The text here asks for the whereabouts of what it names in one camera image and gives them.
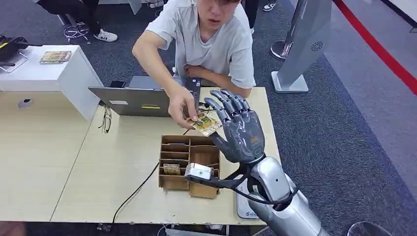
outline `cardboard compartment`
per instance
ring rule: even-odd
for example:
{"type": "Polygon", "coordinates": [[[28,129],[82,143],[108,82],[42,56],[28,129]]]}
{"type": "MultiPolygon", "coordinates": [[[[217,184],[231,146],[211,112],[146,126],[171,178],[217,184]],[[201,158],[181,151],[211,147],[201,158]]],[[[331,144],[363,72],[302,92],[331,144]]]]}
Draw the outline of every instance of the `cardboard compartment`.
{"type": "MultiPolygon", "coordinates": [[[[190,163],[197,163],[213,168],[213,176],[219,177],[220,152],[214,146],[191,146],[190,163]]],[[[201,198],[215,198],[219,189],[205,186],[199,183],[190,183],[190,196],[201,198]]]]}
{"type": "Polygon", "coordinates": [[[185,144],[190,145],[190,138],[186,135],[162,135],[161,144],[185,144]]]}
{"type": "Polygon", "coordinates": [[[219,149],[214,146],[191,146],[190,163],[208,166],[219,164],[219,149]]]}
{"type": "Polygon", "coordinates": [[[180,159],[188,160],[188,152],[173,152],[173,151],[162,151],[160,159],[180,159]]]}
{"type": "Polygon", "coordinates": [[[184,179],[189,163],[213,168],[213,176],[220,176],[220,151],[210,138],[191,135],[163,135],[159,165],[159,187],[168,190],[189,190],[192,197],[215,198],[219,190],[184,179]],[[166,174],[164,164],[179,165],[180,175],[166,174]]]}
{"type": "Polygon", "coordinates": [[[159,167],[163,167],[164,164],[179,164],[180,168],[186,168],[188,165],[188,160],[181,159],[160,159],[159,167]]]}
{"type": "Polygon", "coordinates": [[[159,175],[159,187],[169,190],[189,190],[188,181],[184,176],[159,175]]]}
{"type": "Polygon", "coordinates": [[[162,144],[161,151],[189,152],[190,146],[180,144],[162,144]]]}
{"type": "Polygon", "coordinates": [[[213,141],[205,136],[189,136],[190,146],[214,146],[213,141]]]}

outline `white t-shirt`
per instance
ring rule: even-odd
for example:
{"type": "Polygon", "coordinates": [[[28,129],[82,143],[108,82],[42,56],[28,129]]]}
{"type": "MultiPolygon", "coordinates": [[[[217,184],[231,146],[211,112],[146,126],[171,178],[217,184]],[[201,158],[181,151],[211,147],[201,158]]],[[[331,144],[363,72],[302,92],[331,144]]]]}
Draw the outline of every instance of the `white t-shirt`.
{"type": "Polygon", "coordinates": [[[253,77],[252,34],[241,4],[231,19],[206,43],[202,42],[195,0],[169,0],[163,11],[146,30],[152,31],[166,44],[176,41],[175,67],[186,77],[184,66],[200,65],[217,74],[232,77],[232,83],[243,89],[255,86],[253,77]]]}

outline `black pants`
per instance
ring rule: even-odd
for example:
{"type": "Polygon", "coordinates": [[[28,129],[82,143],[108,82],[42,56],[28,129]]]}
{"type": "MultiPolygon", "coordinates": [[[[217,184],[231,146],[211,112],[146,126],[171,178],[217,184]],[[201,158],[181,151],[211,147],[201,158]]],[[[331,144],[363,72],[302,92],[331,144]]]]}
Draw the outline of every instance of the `black pants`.
{"type": "Polygon", "coordinates": [[[258,10],[259,0],[245,0],[245,12],[249,20],[249,27],[252,29],[255,25],[256,12],[258,10]]]}
{"type": "Polygon", "coordinates": [[[69,14],[76,21],[88,25],[93,34],[100,33],[101,26],[94,18],[94,12],[99,0],[40,0],[38,2],[45,10],[55,15],[69,14]]]}

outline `wooden table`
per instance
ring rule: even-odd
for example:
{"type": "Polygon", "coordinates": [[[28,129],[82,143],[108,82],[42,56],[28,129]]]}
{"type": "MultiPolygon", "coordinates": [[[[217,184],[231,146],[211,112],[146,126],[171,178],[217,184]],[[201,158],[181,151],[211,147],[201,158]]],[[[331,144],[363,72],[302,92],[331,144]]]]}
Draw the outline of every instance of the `wooden table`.
{"type": "MultiPolygon", "coordinates": [[[[209,94],[202,88],[201,99],[209,94]]],[[[254,88],[248,98],[264,129],[266,154],[279,160],[267,95],[254,88]]],[[[183,134],[171,118],[118,116],[103,134],[98,126],[99,108],[75,161],[71,175],[52,217],[54,222],[111,222],[116,209],[142,183],[158,162],[162,134],[183,134]]],[[[232,173],[237,164],[221,155],[221,177],[232,173]]],[[[222,189],[214,200],[191,198],[187,191],[164,191],[158,187],[157,173],[121,210],[119,223],[180,223],[263,225],[260,220],[245,220],[237,215],[236,195],[222,189]]]]}
{"type": "Polygon", "coordinates": [[[0,92],[0,221],[51,220],[89,124],[60,92],[0,92]]]}

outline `black cable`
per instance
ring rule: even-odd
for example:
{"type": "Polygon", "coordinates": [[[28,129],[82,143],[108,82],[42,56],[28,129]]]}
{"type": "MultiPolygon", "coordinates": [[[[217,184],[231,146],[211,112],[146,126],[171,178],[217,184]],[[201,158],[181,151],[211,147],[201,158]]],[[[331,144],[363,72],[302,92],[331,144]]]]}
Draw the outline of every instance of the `black cable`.
{"type": "Polygon", "coordinates": [[[199,106],[199,107],[204,106],[205,108],[209,108],[209,107],[210,107],[210,104],[209,104],[209,103],[207,103],[207,102],[199,102],[199,103],[198,103],[198,106],[199,106]]]}
{"type": "Polygon", "coordinates": [[[262,203],[262,204],[267,204],[267,205],[275,205],[275,204],[285,204],[285,203],[288,203],[289,201],[291,201],[291,199],[293,199],[293,197],[295,196],[295,194],[297,194],[298,187],[295,187],[294,188],[294,191],[288,197],[286,197],[286,198],[284,198],[284,199],[282,199],[280,201],[272,201],[272,202],[270,202],[270,201],[263,201],[263,200],[254,198],[252,196],[247,195],[246,193],[243,193],[243,192],[237,190],[236,188],[233,188],[232,190],[235,191],[235,192],[237,192],[238,194],[246,197],[247,199],[252,200],[252,201],[255,201],[255,202],[258,202],[258,203],[262,203]]]}
{"type": "Polygon", "coordinates": [[[150,173],[150,175],[145,179],[145,181],[142,182],[141,185],[139,185],[139,187],[126,199],[124,200],[124,202],[119,206],[119,208],[117,209],[115,215],[113,216],[113,221],[112,224],[115,223],[116,220],[116,216],[117,213],[119,212],[119,210],[124,206],[125,203],[127,203],[127,201],[129,201],[136,193],[139,192],[139,190],[142,188],[142,186],[147,182],[147,180],[152,176],[152,174],[155,172],[156,168],[159,166],[159,162],[156,164],[156,166],[153,168],[152,172],[150,173]]]}

